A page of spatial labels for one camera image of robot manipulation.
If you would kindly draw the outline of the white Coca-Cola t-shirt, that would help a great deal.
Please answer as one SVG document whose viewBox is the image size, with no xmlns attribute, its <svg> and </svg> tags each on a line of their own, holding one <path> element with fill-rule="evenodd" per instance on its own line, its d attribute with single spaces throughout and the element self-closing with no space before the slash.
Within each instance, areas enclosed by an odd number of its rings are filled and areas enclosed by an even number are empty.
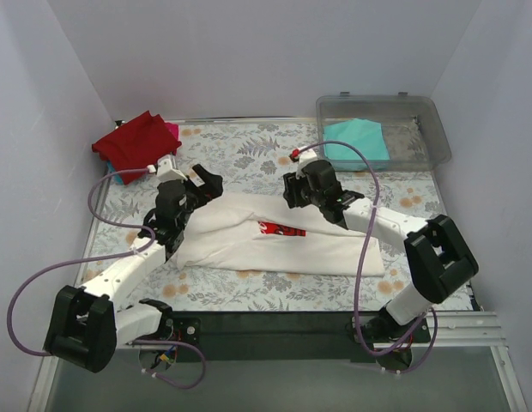
<svg viewBox="0 0 532 412">
<path fill-rule="evenodd" d="M 327 222 L 314 206 L 290 209 L 282 197 L 226 192 L 197 209 L 172 260 L 224 270 L 261 270 L 304 275 L 384 275 L 376 239 Z"/>
</svg>

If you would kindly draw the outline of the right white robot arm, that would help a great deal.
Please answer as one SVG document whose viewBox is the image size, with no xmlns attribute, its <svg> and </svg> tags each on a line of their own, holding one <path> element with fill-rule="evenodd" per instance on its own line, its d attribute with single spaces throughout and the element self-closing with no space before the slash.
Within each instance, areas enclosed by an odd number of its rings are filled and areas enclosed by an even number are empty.
<svg viewBox="0 0 532 412">
<path fill-rule="evenodd" d="M 479 264 L 449 216 L 425 219 L 378 207 L 363 194 L 343 189 L 328 161 L 303 155 L 292 161 L 296 171 L 283 176 L 289 208 L 313 205 L 327 222 L 369 234 L 407 257 L 410 284 L 373 318 L 355 326 L 368 342 L 395 342 L 410 335 L 418 318 L 478 273 Z"/>
</svg>

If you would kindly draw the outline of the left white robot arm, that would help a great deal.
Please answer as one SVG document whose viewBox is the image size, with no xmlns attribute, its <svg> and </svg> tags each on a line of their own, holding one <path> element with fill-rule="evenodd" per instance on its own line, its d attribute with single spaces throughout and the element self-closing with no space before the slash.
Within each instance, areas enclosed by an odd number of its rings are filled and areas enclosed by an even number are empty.
<svg viewBox="0 0 532 412">
<path fill-rule="evenodd" d="M 167 161 L 153 169 L 160 181 L 155 206 L 135 227 L 137 236 L 130 249 L 93 280 L 57 293 L 45 336 L 46 353 L 97 373 L 121 345 L 141 337 L 163 343 L 173 336 L 168 304 L 153 299 L 132 306 L 124 302 L 182 245 L 190 215 L 222 195 L 221 176 L 201 165 L 192 169 L 201 185 Z"/>
</svg>

